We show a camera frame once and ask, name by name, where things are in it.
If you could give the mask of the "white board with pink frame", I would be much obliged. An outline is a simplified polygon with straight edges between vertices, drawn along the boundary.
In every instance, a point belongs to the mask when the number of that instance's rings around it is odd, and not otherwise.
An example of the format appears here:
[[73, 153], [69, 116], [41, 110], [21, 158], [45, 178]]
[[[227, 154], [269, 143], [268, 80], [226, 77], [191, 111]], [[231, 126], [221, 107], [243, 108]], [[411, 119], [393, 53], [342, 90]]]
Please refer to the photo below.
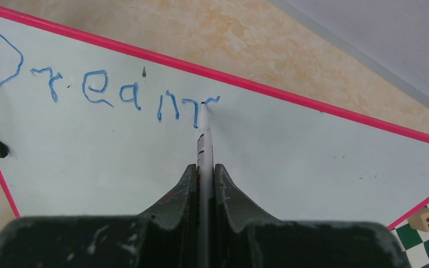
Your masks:
[[0, 179], [16, 213], [132, 214], [214, 161], [281, 219], [387, 226], [429, 202], [429, 135], [0, 6]]

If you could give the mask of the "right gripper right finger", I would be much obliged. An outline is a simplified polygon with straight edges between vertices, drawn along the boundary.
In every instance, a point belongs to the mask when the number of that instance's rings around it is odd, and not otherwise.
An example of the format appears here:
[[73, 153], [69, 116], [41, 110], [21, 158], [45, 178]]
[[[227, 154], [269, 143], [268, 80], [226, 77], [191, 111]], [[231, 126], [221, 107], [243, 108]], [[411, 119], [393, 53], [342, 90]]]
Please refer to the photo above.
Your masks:
[[282, 221], [260, 208], [214, 168], [219, 267], [409, 267], [383, 225]]

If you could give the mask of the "blue capped marker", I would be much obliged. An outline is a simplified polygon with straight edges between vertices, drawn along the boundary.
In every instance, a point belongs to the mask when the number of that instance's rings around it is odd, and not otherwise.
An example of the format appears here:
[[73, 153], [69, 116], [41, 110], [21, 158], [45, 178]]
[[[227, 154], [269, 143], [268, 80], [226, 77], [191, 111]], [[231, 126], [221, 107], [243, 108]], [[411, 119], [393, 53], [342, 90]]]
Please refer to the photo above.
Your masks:
[[210, 267], [213, 193], [213, 147], [209, 126], [208, 105], [199, 106], [200, 131], [197, 142], [197, 167], [199, 182], [198, 267]]

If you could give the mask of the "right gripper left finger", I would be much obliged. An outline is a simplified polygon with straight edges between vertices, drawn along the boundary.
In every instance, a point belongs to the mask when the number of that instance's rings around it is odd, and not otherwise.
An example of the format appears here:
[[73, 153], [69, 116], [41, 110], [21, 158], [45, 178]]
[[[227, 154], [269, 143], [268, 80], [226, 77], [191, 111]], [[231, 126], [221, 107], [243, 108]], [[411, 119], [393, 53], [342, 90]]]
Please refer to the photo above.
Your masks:
[[21, 217], [0, 232], [0, 267], [196, 267], [196, 166], [137, 215]]

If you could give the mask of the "green white chessboard mat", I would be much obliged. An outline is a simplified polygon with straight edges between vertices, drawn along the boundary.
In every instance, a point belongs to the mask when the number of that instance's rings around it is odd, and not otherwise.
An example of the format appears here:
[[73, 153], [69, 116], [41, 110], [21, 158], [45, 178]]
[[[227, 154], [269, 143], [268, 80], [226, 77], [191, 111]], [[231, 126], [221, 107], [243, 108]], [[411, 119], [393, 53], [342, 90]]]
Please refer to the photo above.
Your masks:
[[411, 267], [429, 267], [429, 231], [413, 229], [405, 220], [393, 228], [391, 233], [398, 239]]

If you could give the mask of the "wooden cube chess piece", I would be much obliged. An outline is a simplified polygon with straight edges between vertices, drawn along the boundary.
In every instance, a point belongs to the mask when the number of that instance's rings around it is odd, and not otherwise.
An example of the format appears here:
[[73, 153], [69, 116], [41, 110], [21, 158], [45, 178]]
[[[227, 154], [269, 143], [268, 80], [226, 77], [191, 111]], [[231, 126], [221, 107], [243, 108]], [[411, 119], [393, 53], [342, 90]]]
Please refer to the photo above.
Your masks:
[[424, 207], [407, 218], [407, 222], [412, 229], [422, 232], [429, 232], [429, 208]]

